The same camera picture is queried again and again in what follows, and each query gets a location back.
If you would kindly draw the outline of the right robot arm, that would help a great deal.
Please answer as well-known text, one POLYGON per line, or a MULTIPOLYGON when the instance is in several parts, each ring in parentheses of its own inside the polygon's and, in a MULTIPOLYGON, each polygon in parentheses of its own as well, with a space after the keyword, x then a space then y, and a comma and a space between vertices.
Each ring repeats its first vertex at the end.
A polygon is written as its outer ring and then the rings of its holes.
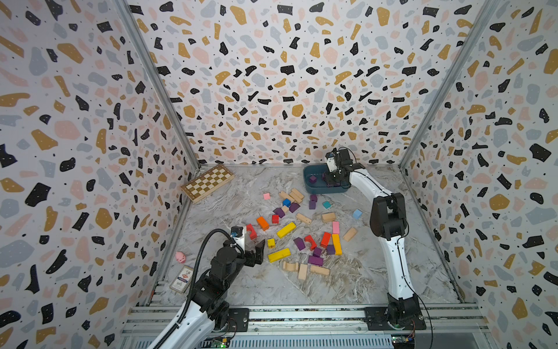
POLYGON ((415 292, 405 257, 405 237, 409 223, 405 198, 381 185, 354 159, 348 148, 335 148, 326 154, 324 179, 330 186, 355 187, 371 203, 370 228, 378 239, 387 266, 387 311, 389 325, 402 329, 422 316, 421 301, 415 292))

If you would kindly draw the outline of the teal storage bin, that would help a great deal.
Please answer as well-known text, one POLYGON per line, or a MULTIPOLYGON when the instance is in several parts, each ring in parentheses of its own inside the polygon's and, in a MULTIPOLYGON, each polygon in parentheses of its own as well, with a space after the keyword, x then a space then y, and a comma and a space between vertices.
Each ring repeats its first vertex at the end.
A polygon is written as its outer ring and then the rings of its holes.
POLYGON ((348 191, 349 186, 328 186, 323 176, 327 173, 328 167, 326 164, 312 164, 303 169, 303 177, 306 192, 309 194, 326 195, 335 193, 344 193, 348 191), (310 176, 317 177, 316 183, 310 183, 310 176))

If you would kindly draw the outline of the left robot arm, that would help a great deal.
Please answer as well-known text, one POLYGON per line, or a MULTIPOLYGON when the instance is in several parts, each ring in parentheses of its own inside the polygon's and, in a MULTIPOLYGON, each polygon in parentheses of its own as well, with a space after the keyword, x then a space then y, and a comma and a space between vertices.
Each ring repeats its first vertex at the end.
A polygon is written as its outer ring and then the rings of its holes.
POLYGON ((232 310, 226 297, 244 267, 262 264, 265 246, 266 242, 261 240, 253 250, 246 250, 240 226, 232 227, 230 232, 221 228, 211 230, 198 251, 186 301, 150 347, 197 348, 206 340, 231 341, 237 333, 245 332, 249 310, 232 310), (210 268, 200 273, 203 252, 217 234, 223 235, 225 241, 212 258, 210 268))

